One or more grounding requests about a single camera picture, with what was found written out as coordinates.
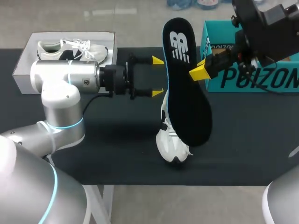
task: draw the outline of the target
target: shoe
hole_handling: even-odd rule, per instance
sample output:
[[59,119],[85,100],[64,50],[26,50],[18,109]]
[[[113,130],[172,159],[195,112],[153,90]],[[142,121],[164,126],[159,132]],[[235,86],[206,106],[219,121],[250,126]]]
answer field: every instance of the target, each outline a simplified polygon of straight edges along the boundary
[[171,163],[181,163],[186,160],[189,152],[189,146],[182,142],[174,131],[168,113],[165,112],[167,104],[168,91],[164,97],[161,106],[161,128],[156,135],[156,144],[162,157]]
[[39,60],[78,60],[101,63],[107,55],[107,47],[79,39],[73,41],[60,40],[60,42],[54,44],[39,41],[37,44],[37,57]]

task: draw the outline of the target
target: white shoelace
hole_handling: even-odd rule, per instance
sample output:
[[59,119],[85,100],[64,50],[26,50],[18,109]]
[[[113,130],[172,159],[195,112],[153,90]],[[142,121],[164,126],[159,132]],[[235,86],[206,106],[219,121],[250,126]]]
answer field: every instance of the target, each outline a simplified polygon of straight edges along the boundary
[[81,51],[81,54],[75,57],[74,59],[77,59],[78,57],[82,56],[83,53],[87,59],[94,59],[94,55],[89,51],[90,41],[83,41],[80,39],[74,39],[73,41],[67,41],[67,40],[63,40],[63,41],[71,45],[73,48],[79,49]]
[[[165,124],[169,127],[169,132],[168,132],[168,136],[169,137],[177,137],[178,138],[178,135],[177,135],[177,133],[175,132],[175,130],[173,129],[173,127],[172,127],[172,125],[170,124],[170,122],[169,122],[169,120],[166,118],[165,119]],[[189,147],[184,147],[184,149],[185,149],[185,151],[186,151],[186,153],[188,154],[188,155],[193,155],[192,153],[190,153],[189,152]]]

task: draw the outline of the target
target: new balance logo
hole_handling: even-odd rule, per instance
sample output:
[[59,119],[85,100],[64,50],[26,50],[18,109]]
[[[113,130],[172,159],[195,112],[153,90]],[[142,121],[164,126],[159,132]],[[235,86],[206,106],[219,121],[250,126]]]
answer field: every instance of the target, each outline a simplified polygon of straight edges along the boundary
[[81,59],[81,57],[82,57],[82,55],[79,56],[80,54],[81,54],[81,51],[79,51],[79,50],[77,50],[77,52],[76,52],[75,55],[74,55],[74,52],[72,50],[65,50],[61,54],[59,60],[68,60],[68,61],[70,61],[70,60],[77,60],[77,61],[79,61]]
[[180,59],[184,62],[189,62],[189,56],[186,54],[188,52],[187,38],[183,33],[177,34],[176,32],[170,33],[171,46],[175,48],[172,51],[173,58]]

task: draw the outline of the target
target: shoe box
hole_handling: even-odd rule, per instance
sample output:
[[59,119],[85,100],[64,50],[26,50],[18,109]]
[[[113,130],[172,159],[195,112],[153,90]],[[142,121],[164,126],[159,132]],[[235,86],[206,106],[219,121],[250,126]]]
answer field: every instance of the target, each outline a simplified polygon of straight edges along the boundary
[[117,47],[114,32],[36,32],[30,36],[19,61],[14,68],[13,78],[16,81],[22,94],[36,94],[30,82],[30,69],[33,62],[38,60],[37,43],[57,43],[61,39],[83,41],[90,40],[91,43],[104,45],[108,48],[108,56],[100,66],[116,64]]

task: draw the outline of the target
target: black insole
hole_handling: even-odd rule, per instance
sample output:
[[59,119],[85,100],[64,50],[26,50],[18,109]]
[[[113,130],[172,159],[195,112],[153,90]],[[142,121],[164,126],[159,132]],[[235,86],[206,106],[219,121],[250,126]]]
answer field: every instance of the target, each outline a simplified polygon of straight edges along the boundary
[[189,71],[196,68],[196,43],[191,24],[169,20],[162,33],[168,75],[168,114],[178,137],[189,146],[208,141],[212,131],[211,106]]

